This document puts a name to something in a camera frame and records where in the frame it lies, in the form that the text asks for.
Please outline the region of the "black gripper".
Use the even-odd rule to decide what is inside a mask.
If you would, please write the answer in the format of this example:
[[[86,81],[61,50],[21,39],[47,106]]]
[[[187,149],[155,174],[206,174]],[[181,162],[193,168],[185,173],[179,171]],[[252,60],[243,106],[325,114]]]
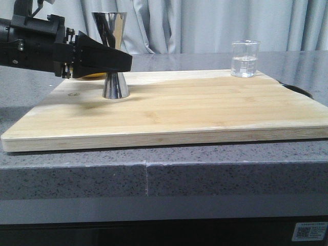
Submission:
[[[80,78],[106,72],[129,72],[132,56],[107,47],[83,32],[65,27],[65,18],[47,20],[13,15],[1,19],[1,65]]]

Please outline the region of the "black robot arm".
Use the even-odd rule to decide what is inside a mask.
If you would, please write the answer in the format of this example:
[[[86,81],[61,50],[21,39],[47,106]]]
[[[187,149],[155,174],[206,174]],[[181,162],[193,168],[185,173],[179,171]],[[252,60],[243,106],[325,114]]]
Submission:
[[[15,1],[11,19],[1,19],[1,65],[79,78],[102,72],[128,72],[132,56],[106,47],[65,26],[65,18],[35,18],[32,1]]]

